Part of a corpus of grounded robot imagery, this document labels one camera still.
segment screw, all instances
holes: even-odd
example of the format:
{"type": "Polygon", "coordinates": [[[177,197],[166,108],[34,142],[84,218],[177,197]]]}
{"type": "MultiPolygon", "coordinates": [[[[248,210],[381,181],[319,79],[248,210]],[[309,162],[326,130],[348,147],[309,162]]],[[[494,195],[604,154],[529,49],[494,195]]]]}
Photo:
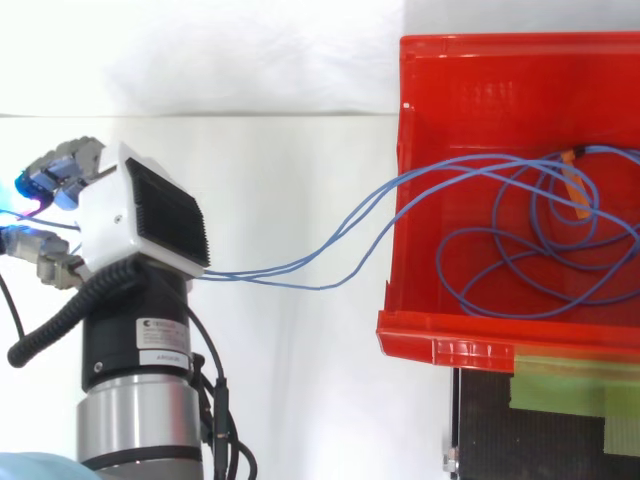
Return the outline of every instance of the screw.
{"type": "Polygon", "coordinates": [[[450,448],[449,451],[444,455],[442,469],[447,473],[458,473],[458,470],[460,469],[460,461],[458,459],[458,456],[458,449],[455,447],[450,448]]]}

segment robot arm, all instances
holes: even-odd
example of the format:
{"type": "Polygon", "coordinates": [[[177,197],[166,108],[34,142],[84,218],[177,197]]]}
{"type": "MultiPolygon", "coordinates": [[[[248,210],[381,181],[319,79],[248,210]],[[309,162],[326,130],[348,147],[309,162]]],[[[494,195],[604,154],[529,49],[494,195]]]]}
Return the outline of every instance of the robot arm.
{"type": "Polygon", "coordinates": [[[93,138],[36,160],[16,187],[39,200],[40,211],[55,203],[78,212],[82,256],[50,232],[0,231],[0,253],[35,263],[46,284],[79,287],[67,305],[75,301],[73,308],[26,335],[9,355],[23,366],[84,319],[87,397],[78,407],[78,460],[104,478],[202,480],[205,441],[214,447],[215,479],[231,478],[227,448],[239,441],[229,431],[226,379],[216,382],[212,421],[201,361],[190,348],[186,282],[209,263],[196,200],[155,161],[93,138]],[[144,265],[144,288],[126,282],[115,288],[113,272],[130,262],[144,265]]]}

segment blue network cable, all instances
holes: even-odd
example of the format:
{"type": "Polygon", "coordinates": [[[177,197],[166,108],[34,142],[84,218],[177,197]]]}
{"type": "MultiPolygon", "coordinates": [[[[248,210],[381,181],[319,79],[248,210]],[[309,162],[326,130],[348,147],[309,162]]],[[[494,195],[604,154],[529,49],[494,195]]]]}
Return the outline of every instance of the blue network cable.
{"type": "MultiPolygon", "coordinates": [[[[620,150],[620,149],[607,147],[607,146],[589,146],[584,148],[584,154],[592,154],[592,153],[615,153],[640,165],[640,152],[638,152],[637,150],[620,150]]],[[[360,205],[358,205],[358,207],[356,207],[356,209],[353,212],[351,212],[347,216],[347,218],[342,222],[342,224],[338,227],[338,229],[334,232],[334,234],[331,235],[331,237],[325,242],[325,244],[322,245],[315,252],[311,253],[310,255],[307,255],[306,257],[303,257],[299,260],[290,262],[285,265],[261,269],[261,270],[250,270],[250,271],[240,271],[240,272],[216,272],[216,271],[208,270],[206,272],[206,275],[204,277],[201,277],[201,280],[246,281],[246,282],[257,283],[261,285],[281,286],[281,287],[287,287],[287,288],[296,288],[296,289],[314,290],[314,291],[336,288],[340,285],[343,285],[347,281],[349,281],[360,271],[360,269],[362,268],[364,263],[367,261],[369,256],[372,254],[376,246],[380,243],[384,235],[395,225],[395,223],[403,215],[405,215],[417,203],[419,203],[424,198],[428,197],[429,195],[443,188],[459,183],[461,181],[464,181],[476,175],[484,175],[504,183],[504,185],[499,190],[498,195],[494,202],[494,206],[492,210],[491,227],[490,228],[471,227],[471,228],[461,229],[461,230],[452,232],[450,235],[448,235],[443,239],[436,253],[436,259],[435,259],[436,270],[438,272],[439,278],[443,286],[460,302],[461,308],[463,308],[463,310],[465,310],[467,313],[471,315],[490,315],[490,316],[496,316],[496,317],[509,317],[509,318],[547,318],[549,316],[554,316],[566,310],[569,310],[570,308],[573,308],[579,304],[606,305],[614,302],[627,300],[629,298],[632,298],[633,296],[640,294],[640,290],[636,290],[633,292],[620,295],[618,297],[607,298],[602,300],[589,300],[589,298],[599,288],[601,288],[602,285],[604,285],[613,275],[615,275],[615,273],[622,267],[622,265],[624,265],[624,263],[628,262],[636,254],[640,246],[640,236],[638,235],[636,230],[638,227],[640,227],[640,225],[636,225],[635,227],[632,227],[629,224],[627,224],[627,222],[619,219],[618,217],[615,217],[611,214],[608,214],[606,212],[599,210],[599,207],[600,207],[599,192],[597,187],[593,183],[593,181],[586,174],[584,174],[582,171],[578,170],[577,168],[564,164],[562,162],[560,153],[554,153],[554,154],[542,157],[540,159],[533,159],[533,160],[527,160],[527,159],[523,159],[513,155],[504,155],[504,154],[466,155],[462,157],[445,160],[445,161],[430,165],[428,167],[406,172],[405,174],[400,175],[399,177],[385,183],[376,191],[374,191],[372,194],[370,194],[360,205]],[[494,161],[498,160],[503,163],[499,163],[497,165],[491,165],[483,168],[472,168],[469,166],[460,165],[461,163],[481,161],[481,160],[494,160],[494,161]],[[518,169],[518,171],[516,171],[516,173],[512,174],[510,177],[505,177],[503,175],[494,173],[496,171],[512,169],[514,167],[515,168],[520,167],[520,168],[518,169]],[[537,181],[535,182],[535,185],[529,185],[517,180],[517,178],[520,177],[522,174],[532,169],[537,170],[539,172],[539,176],[537,181]],[[459,171],[463,173],[461,173],[460,175],[454,178],[446,180],[441,184],[438,184],[434,187],[431,187],[425,190],[416,198],[414,198],[411,202],[409,202],[403,209],[401,209],[396,214],[396,216],[385,226],[385,228],[378,235],[378,237],[376,237],[373,244],[367,250],[364,257],[358,263],[356,268],[349,275],[347,275],[345,278],[343,278],[339,282],[332,283],[329,285],[314,287],[314,286],[296,285],[296,284],[290,284],[290,283],[272,282],[272,281],[264,280],[265,278],[284,275],[304,267],[305,265],[313,261],[316,257],[318,257],[322,252],[328,249],[331,245],[333,245],[336,241],[338,241],[340,238],[346,235],[358,223],[360,223],[371,212],[371,210],[394,188],[397,188],[398,186],[416,177],[427,174],[429,172],[442,171],[442,170],[454,170],[454,171],[459,171]],[[578,176],[587,185],[588,191],[585,190],[581,185],[578,185],[577,183],[569,179],[567,176],[565,176],[563,172],[567,172],[567,171],[573,175],[578,176]],[[547,179],[549,179],[548,186],[546,189],[542,189],[542,185],[547,179]],[[588,200],[589,207],[574,203],[570,200],[564,199],[562,197],[559,197],[553,194],[552,192],[553,192],[553,188],[556,180],[561,180],[565,184],[568,183],[572,185],[576,190],[578,190],[578,192],[580,192],[581,195],[584,196],[584,198],[588,200]],[[541,243],[541,246],[536,245],[526,239],[518,237],[509,232],[504,232],[498,228],[497,223],[498,223],[499,206],[504,196],[504,193],[509,186],[517,186],[519,188],[528,190],[532,193],[531,201],[530,201],[531,225],[536,234],[538,241],[541,243]],[[557,244],[551,241],[549,238],[547,238],[543,234],[542,229],[540,228],[538,223],[539,220],[538,220],[538,214],[537,214],[537,205],[538,205],[539,197],[547,198],[554,216],[565,224],[584,225],[590,222],[591,228],[587,233],[587,235],[585,236],[585,238],[579,242],[576,242],[574,244],[568,244],[568,245],[557,244]],[[558,213],[556,209],[556,203],[561,203],[573,208],[579,208],[581,210],[587,211],[589,212],[589,216],[585,219],[581,219],[577,221],[566,219],[558,213]],[[609,221],[612,221],[618,224],[625,230],[625,232],[605,240],[592,242],[592,238],[597,229],[597,222],[599,217],[602,217],[604,219],[607,219],[609,221]],[[442,252],[444,251],[446,244],[451,239],[459,235],[464,235],[467,233],[478,233],[478,232],[488,233],[493,236],[494,241],[496,243],[496,247],[498,248],[498,251],[500,252],[500,255],[502,257],[502,260],[500,260],[499,262],[489,266],[488,268],[480,272],[465,286],[465,288],[461,292],[457,292],[447,282],[444,276],[444,273],[442,271],[442,267],[441,267],[442,252]],[[605,245],[610,245],[614,242],[617,242],[629,236],[633,237],[633,239],[635,240],[633,246],[629,249],[629,251],[625,255],[623,255],[617,262],[613,264],[595,265],[595,266],[581,265],[576,262],[571,262],[565,259],[564,257],[560,256],[559,254],[560,252],[570,252],[570,251],[583,250],[586,248],[597,248],[605,245]],[[502,245],[501,238],[503,237],[511,238],[512,240],[528,247],[530,250],[510,257],[506,253],[502,245]],[[608,270],[608,271],[607,273],[604,274],[604,276],[598,282],[596,282],[584,294],[576,298],[569,297],[567,295],[551,290],[533,281],[515,265],[515,262],[520,260],[521,258],[531,257],[535,255],[544,255],[547,257],[552,257],[564,265],[570,266],[572,268],[580,269],[580,270],[585,270],[585,271],[608,270]],[[479,280],[484,278],[491,271],[503,265],[506,265],[510,270],[513,271],[514,274],[522,278],[525,282],[527,282],[529,285],[536,288],[537,290],[547,293],[549,295],[552,295],[556,298],[562,299],[567,303],[563,307],[559,309],[555,309],[553,311],[517,316],[517,315],[508,314],[504,312],[492,312],[489,310],[482,309],[481,307],[478,307],[472,304],[465,298],[466,294],[474,284],[476,284],[479,280]]]]}

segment red plastic bin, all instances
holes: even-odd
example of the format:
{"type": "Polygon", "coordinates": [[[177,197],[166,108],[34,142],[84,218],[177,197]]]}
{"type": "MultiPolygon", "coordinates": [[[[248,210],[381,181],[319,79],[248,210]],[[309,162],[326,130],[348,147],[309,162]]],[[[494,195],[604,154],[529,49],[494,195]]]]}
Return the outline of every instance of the red plastic bin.
{"type": "MultiPolygon", "coordinates": [[[[535,157],[584,144],[640,147],[640,33],[447,35],[401,42],[400,173],[478,152],[535,157]]],[[[579,160],[598,185],[602,208],[640,223],[640,167],[611,155],[579,160]]],[[[437,172],[398,190],[401,209],[429,186],[455,173],[437,172]]],[[[393,267],[378,337],[391,356],[455,367],[512,372],[520,348],[619,361],[640,358],[640,297],[607,307],[578,307],[550,320],[470,317],[440,284],[435,251],[445,235],[488,226],[500,183],[476,177],[428,197],[395,228],[393,267]]],[[[567,196],[559,182],[556,193],[567,196]]],[[[510,188],[500,227],[533,239],[529,193],[510,188]]],[[[584,230],[546,216],[550,234],[570,241],[584,230]]],[[[564,212],[569,215],[570,209],[564,212]]],[[[602,222],[598,235],[619,232],[602,222]]],[[[620,242],[574,259],[619,258],[620,242]]],[[[461,289],[499,260],[490,235],[458,237],[444,254],[443,270],[461,289]]],[[[576,295],[597,279],[541,258],[523,270],[555,289],[576,295]]],[[[640,288],[640,259],[629,262],[598,295],[640,288]]],[[[562,305],[520,281],[506,268],[478,283],[469,299],[487,308],[526,314],[562,305]]]]}

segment white backdrop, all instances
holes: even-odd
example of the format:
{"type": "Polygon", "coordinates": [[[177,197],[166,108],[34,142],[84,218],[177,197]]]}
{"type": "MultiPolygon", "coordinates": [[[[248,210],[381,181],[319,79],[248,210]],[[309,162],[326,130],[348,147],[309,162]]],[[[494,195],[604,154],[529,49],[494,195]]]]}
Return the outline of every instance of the white backdrop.
{"type": "Polygon", "coordinates": [[[404,34],[639,27],[637,0],[0,0],[0,114],[396,113],[404,34]]]}
{"type": "MultiPolygon", "coordinates": [[[[372,116],[0,119],[0,179],[15,178],[67,139],[121,139],[156,158],[196,196],[214,268],[263,268],[316,249],[395,175],[396,123],[372,116]]],[[[394,203],[383,201],[290,280],[319,285],[344,277],[393,216],[394,203]]],[[[77,241],[78,234],[64,235],[77,241]]],[[[220,350],[240,436],[259,460],[261,479],[448,478],[441,454],[450,370],[385,357],[375,336],[390,264],[388,236],[362,273],[336,290],[194,285],[190,304],[220,350]]],[[[27,331],[69,296],[40,285],[33,265],[0,257],[0,272],[27,331]]],[[[5,352],[17,335],[1,300],[0,320],[5,352]]],[[[194,349],[205,351],[200,338],[194,349]]],[[[79,367],[80,329],[21,370],[0,360],[0,451],[74,457],[79,367]]],[[[213,377],[211,362],[207,372],[213,377]]],[[[210,455],[205,459],[209,464],[210,455]]],[[[238,478],[246,473],[243,464],[238,478]]]]}

